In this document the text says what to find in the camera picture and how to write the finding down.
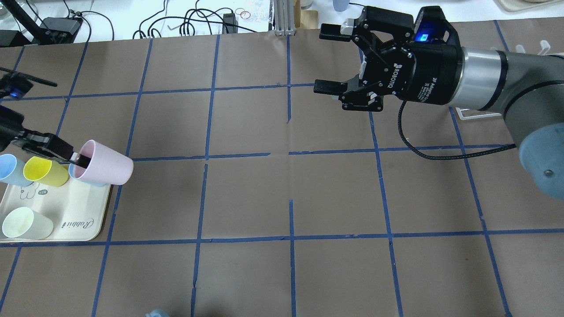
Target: yellow cup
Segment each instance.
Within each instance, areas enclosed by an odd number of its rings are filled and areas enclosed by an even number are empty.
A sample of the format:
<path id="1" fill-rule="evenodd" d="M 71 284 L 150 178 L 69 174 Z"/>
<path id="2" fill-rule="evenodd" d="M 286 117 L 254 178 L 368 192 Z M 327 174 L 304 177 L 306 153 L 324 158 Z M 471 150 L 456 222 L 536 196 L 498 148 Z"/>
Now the yellow cup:
<path id="1" fill-rule="evenodd" d="M 67 182 L 69 173 L 57 162 L 34 156 L 25 163 L 24 177 L 33 182 L 59 187 Z"/>

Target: white desk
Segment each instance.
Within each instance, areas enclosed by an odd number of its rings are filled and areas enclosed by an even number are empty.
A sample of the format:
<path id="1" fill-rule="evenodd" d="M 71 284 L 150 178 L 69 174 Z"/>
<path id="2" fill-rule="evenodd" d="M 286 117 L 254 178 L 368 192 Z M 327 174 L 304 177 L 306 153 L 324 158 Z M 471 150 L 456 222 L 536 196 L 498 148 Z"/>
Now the white desk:
<path id="1" fill-rule="evenodd" d="M 67 9 L 62 0 L 33 0 L 31 2 L 37 5 L 41 17 L 67 15 Z M 417 15 L 421 6 L 440 5 L 446 18 L 451 22 L 564 16 L 564 1 L 520 12 L 506 12 L 496 0 L 356 0 L 353 2 L 406 12 L 413 16 Z M 67 0 L 67 3 L 75 11 L 92 9 L 107 15 L 113 22 L 116 39 L 130 39 L 142 20 L 162 9 L 162 0 Z M 188 9 L 194 8 L 194 3 L 195 0 L 169 0 L 168 16 L 184 16 Z M 249 11 L 251 17 L 246 20 L 239 17 L 239 25 L 259 32 L 268 29 L 270 0 L 201 0 L 198 7 L 211 10 L 221 7 L 230 7 L 235 10 L 241 7 Z M 27 5 L 24 5 L 24 8 L 33 17 Z M 335 12 L 332 0 L 314 0 L 310 9 L 319 11 L 320 23 L 340 24 L 347 17 L 358 17 L 361 7 L 350 5 L 344 12 Z M 164 14 L 159 14 L 151 19 L 150 22 L 162 16 Z M 93 28 L 90 41 L 107 41 L 111 38 L 111 30 L 106 19 L 96 14 L 89 14 L 86 17 Z M 163 37 L 179 36 L 177 29 L 168 30 L 168 26 L 175 27 L 180 24 L 180 21 L 167 19 L 158 22 L 156 26 L 159 31 L 162 30 Z M 143 24 L 145 32 L 150 22 Z M 209 34 L 207 23 L 195 23 L 195 26 L 196 34 Z M 0 29 L 17 29 L 17 25 L 12 17 L 8 17 L 0 20 Z M 215 34 L 219 33 L 221 25 L 212 25 L 212 31 Z M 76 42 L 85 42 L 87 35 L 88 27 L 84 25 L 76 38 Z"/>

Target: table surface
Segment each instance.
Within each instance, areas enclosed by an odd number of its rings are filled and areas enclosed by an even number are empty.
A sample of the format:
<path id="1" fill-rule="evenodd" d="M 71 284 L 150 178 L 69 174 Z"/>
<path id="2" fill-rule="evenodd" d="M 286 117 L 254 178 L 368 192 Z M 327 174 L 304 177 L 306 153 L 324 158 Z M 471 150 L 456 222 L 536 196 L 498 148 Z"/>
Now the table surface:
<path id="1" fill-rule="evenodd" d="M 61 0 L 34 0 L 31 1 L 37 5 L 40 17 L 58 17 L 66 16 L 67 9 Z M 162 1 L 134 1 L 134 0 L 67 0 L 69 7 L 75 11 L 94 10 L 107 15 L 113 22 L 116 39 L 130 39 L 133 33 L 138 29 L 139 23 L 162 9 Z M 423 1 L 423 0 L 401 0 L 401 1 L 370 1 L 358 0 L 357 3 L 365 5 L 379 6 L 389 10 L 406 12 L 416 16 L 420 7 L 427 5 L 440 5 L 446 15 L 447 20 L 451 22 L 460 21 L 483 21 L 483 20 L 510 20 L 525 19 L 532 17 L 557 17 L 564 16 L 564 1 L 542 5 L 536 8 L 520 12 L 507 12 L 497 2 L 497 0 L 447 0 L 447 1 Z M 34 16 L 27 5 L 23 5 L 25 10 Z M 235 9 L 243 8 L 250 12 L 248 19 L 239 18 L 239 24 L 243 27 L 256 31 L 268 30 L 270 0 L 202 0 L 198 4 L 199 8 L 209 8 L 216 10 L 221 7 L 230 7 Z M 168 16 L 180 15 L 189 8 L 194 8 L 194 1 L 169 0 Z M 311 10 L 319 11 L 319 23 L 341 24 L 348 17 L 358 17 L 361 8 L 359 6 L 350 5 L 344 12 L 336 12 L 333 9 L 331 0 L 315 0 Z M 86 15 L 92 24 L 92 37 L 90 41 L 107 41 L 111 39 L 111 30 L 105 18 L 96 15 Z M 164 37 L 179 36 L 178 30 L 169 30 L 179 23 L 177 20 L 169 19 L 156 24 L 157 29 L 161 31 Z M 205 23 L 196 23 L 196 34 L 209 34 L 209 29 Z M 14 19 L 9 17 L 0 20 L 0 29 L 17 29 Z M 212 32 L 217 34 L 221 31 L 221 26 L 213 25 Z M 88 36 L 88 27 L 84 26 L 77 38 L 76 42 L 85 42 Z"/>
<path id="2" fill-rule="evenodd" d="M 455 27 L 479 49 L 564 51 L 562 19 Z M 3 101 L 25 127 L 135 162 L 94 240 L 0 245 L 1 316 L 562 315 L 564 201 L 516 150 L 416 156 L 393 96 L 365 113 L 314 94 L 360 64 L 352 43 L 318 36 L 0 49 L 1 66 L 59 83 Z M 431 155 L 511 142 L 500 118 L 436 105 L 408 104 L 404 131 Z"/>

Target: grid square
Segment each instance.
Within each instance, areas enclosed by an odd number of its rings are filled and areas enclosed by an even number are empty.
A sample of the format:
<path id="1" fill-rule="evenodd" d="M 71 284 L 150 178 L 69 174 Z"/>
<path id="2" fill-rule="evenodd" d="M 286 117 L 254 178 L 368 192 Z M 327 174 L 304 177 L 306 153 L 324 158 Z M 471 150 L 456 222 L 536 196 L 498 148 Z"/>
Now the grid square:
<path id="1" fill-rule="evenodd" d="M 287 236 L 288 156 L 209 161 L 202 237 Z"/>
<path id="2" fill-rule="evenodd" d="M 195 316 L 292 315 L 288 241 L 201 246 Z"/>
<path id="3" fill-rule="evenodd" d="M 291 156 L 296 235 L 386 232 L 374 153 Z"/>
<path id="4" fill-rule="evenodd" d="M 2 316 L 90 316 L 103 246 L 22 248 Z"/>
<path id="5" fill-rule="evenodd" d="M 394 239 L 405 316 L 504 316 L 483 236 Z"/>
<path id="6" fill-rule="evenodd" d="M 290 151 L 374 148 L 364 112 L 343 111 L 341 103 L 314 94 L 312 87 L 292 88 Z"/>
<path id="7" fill-rule="evenodd" d="M 135 101 L 136 96 L 71 99 L 59 136 L 77 151 L 93 139 L 125 153 Z"/>
<path id="8" fill-rule="evenodd" d="M 203 156 L 210 92 L 143 95 L 131 157 Z"/>
<path id="9" fill-rule="evenodd" d="M 287 89 L 216 91 L 210 154 L 288 153 Z"/>
<path id="10" fill-rule="evenodd" d="M 286 37 L 276 36 L 274 32 L 223 34 L 219 40 L 217 69 L 220 71 L 215 86 L 286 84 L 286 55 Z"/>
<path id="11" fill-rule="evenodd" d="M 16 256 L 16 250 L 17 248 L 0 248 L 0 287 L 1 285 L 6 285 L 8 276 L 12 270 L 14 256 Z"/>
<path id="12" fill-rule="evenodd" d="M 564 201 L 543 194 L 519 162 L 518 151 L 469 160 L 489 230 L 564 228 Z"/>
<path id="13" fill-rule="evenodd" d="M 51 87 L 33 83 L 33 88 L 25 96 L 68 95 L 83 50 L 84 43 L 27 46 L 17 66 L 17 71 L 56 82 L 58 86 Z"/>
<path id="14" fill-rule="evenodd" d="M 564 36 L 562 32 L 554 31 L 564 28 L 564 21 L 560 17 L 502 20 L 498 23 L 511 52 L 515 52 L 515 46 L 520 44 L 525 52 L 538 54 L 541 40 L 550 43 L 550 54 L 564 52 Z"/>
<path id="15" fill-rule="evenodd" d="M 406 147 L 398 133 L 398 111 L 402 101 L 384 96 L 384 111 L 373 113 L 374 131 L 380 148 Z M 407 103 L 402 117 L 403 133 L 415 147 L 458 146 L 456 130 L 447 107 Z"/>
<path id="16" fill-rule="evenodd" d="M 513 316 L 561 315 L 564 311 L 564 234 L 490 238 Z"/>
<path id="17" fill-rule="evenodd" d="M 195 244 L 112 246 L 97 316 L 190 316 Z"/>
<path id="18" fill-rule="evenodd" d="M 139 91 L 148 39 L 88 43 L 73 95 Z"/>
<path id="19" fill-rule="evenodd" d="M 215 36 L 156 38 L 144 91 L 211 88 Z"/>
<path id="20" fill-rule="evenodd" d="M 481 50 L 504 51 L 503 42 L 493 21 L 452 23 L 459 35 L 460 45 Z"/>
<path id="21" fill-rule="evenodd" d="M 460 150 L 425 152 L 461 153 Z M 463 161 L 429 161 L 411 151 L 381 152 L 380 157 L 394 232 L 482 230 Z"/>
<path id="22" fill-rule="evenodd" d="M 397 316 L 387 239 L 296 241 L 298 316 Z"/>
<path id="23" fill-rule="evenodd" d="M 4 106 L 24 115 L 23 126 L 26 129 L 39 131 L 40 133 L 57 132 L 59 121 L 65 108 L 65 100 L 46 99 L 46 100 L 18 100 L 6 102 Z M 10 144 L 2 154 L 10 153 L 26 162 L 33 154 L 23 151 L 21 148 Z"/>
<path id="24" fill-rule="evenodd" d="M 112 240 L 195 239 L 203 177 L 201 160 L 135 162 Z"/>
<path id="25" fill-rule="evenodd" d="M 292 83 L 343 82 L 359 73 L 360 55 L 352 42 L 319 39 L 318 29 L 299 30 L 290 37 L 290 65 Z"/>
<path id="26" fill-rule="evenodd" d="M 2 63 L 0 67 L 13 69 L 16 65 L 18 56 L 20 56 L 21 47 L 3 47 L 0 49 L 0 56 L 2 56 Z"/>

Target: white tray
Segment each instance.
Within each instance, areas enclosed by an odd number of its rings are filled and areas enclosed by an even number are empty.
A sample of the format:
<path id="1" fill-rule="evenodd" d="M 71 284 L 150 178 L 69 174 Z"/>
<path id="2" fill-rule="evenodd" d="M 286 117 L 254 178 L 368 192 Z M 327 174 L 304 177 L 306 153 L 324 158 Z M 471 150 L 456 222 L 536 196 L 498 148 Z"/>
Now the white tray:
<path id="1" fill-rule="evenodd" d="M 2 222 L 12 210 L 30 207 L 51 219 L 54 228 L 43 240 L 7 238 L 0 230 L 0 243 L 92 240 L 104 222 L 110 186 L 96 187 L 73 178 L 61 187 L 39 183 L 27 187 L 8 185 L 0 202 Z"/>
<path id="2" fill-rule="evenodd" d="M 497 0 L 499 4 L 509 12 L 517 12 L 525 9 L 535 8 L 539 6 L 549 5 L 551 3 L 560 2 L 562 0 L 551 0 L 548 2 L 527 2 L 523 0 Z"/>

